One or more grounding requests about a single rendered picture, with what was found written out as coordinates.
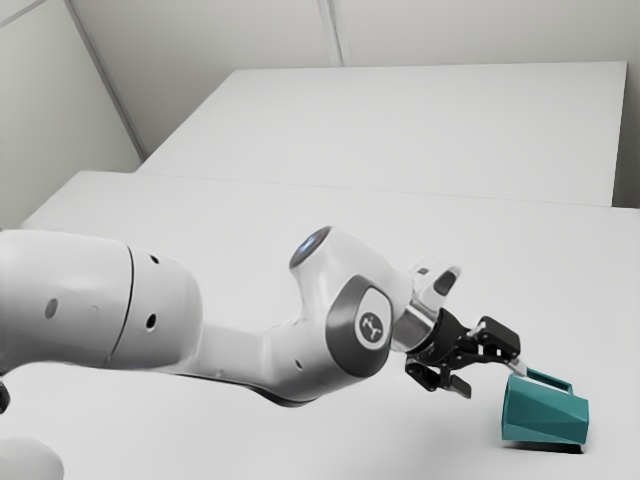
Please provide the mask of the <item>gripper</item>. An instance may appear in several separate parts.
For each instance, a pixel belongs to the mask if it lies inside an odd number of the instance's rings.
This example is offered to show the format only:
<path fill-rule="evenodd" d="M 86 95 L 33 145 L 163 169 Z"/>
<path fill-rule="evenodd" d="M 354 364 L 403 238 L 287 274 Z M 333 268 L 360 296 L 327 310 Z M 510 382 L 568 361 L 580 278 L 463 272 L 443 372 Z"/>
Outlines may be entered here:
<path fill-rule="evenodd" d="M 464 340 L 462 351 L 457 350 L 457 341 L 470 331 L 448 310 L 439 312 L 434 330 L 418 347 L 407 354 L 405 372 L 429 392 L 437 389 L 459 394 L 465 399 L 472 396 L 472 387 L 451 370 L 459 370 L 474 363 L 468 354 L 476 353 L 476 345 Z M 484 316 L 469 336 L 482 348 L 484 363 L 500 363 L 517 376 L 525 375 L 525 363 L 519 359 L 521 341 L 519 335 L 498 322 Z M 443 368 L 439 372 L 429 367 Z"/>

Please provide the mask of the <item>teal faceted mug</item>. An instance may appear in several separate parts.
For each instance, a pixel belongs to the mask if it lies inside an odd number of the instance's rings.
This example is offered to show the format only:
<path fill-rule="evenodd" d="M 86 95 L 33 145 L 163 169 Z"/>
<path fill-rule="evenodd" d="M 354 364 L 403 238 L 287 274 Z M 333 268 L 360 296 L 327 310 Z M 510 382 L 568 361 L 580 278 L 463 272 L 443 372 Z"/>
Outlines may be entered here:
<path fill-rule="evenodd" d="M 506 382 L 501 438 L 507 441 L 584 445 L 590 425 L 589 401 L 564 380 L 529 369 Z"/>

